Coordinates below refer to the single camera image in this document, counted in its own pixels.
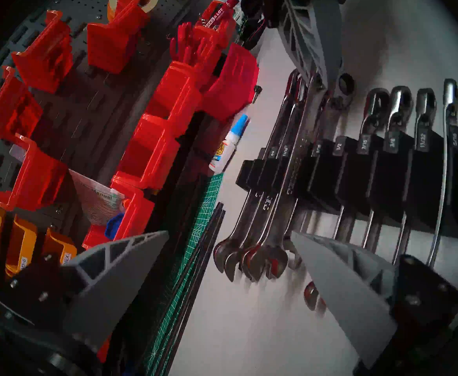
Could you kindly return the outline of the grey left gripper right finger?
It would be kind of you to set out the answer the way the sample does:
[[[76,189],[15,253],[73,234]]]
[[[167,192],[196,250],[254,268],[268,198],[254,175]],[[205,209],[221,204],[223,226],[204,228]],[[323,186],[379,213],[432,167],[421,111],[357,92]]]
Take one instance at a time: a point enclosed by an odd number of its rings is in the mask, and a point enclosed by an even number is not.
[[[292,231],[320,296],[360,360],[372,368],[397,330],[388,299],[393,295],[395,267],[357,245]]]

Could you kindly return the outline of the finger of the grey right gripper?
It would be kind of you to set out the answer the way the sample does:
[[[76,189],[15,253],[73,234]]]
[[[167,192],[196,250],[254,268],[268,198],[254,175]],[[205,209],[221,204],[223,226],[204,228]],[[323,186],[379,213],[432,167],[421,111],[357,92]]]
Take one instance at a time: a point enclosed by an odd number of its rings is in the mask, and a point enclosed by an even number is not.
[[[306,79],[321,77],[336,89],[342,68],[342,16],[345,0],[283,0],[278,33],[290,59]]]

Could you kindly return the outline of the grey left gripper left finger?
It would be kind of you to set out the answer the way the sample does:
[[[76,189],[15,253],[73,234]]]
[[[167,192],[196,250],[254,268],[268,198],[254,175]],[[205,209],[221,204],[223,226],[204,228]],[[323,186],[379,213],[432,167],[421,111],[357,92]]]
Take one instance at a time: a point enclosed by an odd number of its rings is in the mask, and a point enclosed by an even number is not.
[[[61,266],[69,298],[62,331],[97,350],[135,299],[167,231],[133,236],[92,247]]]

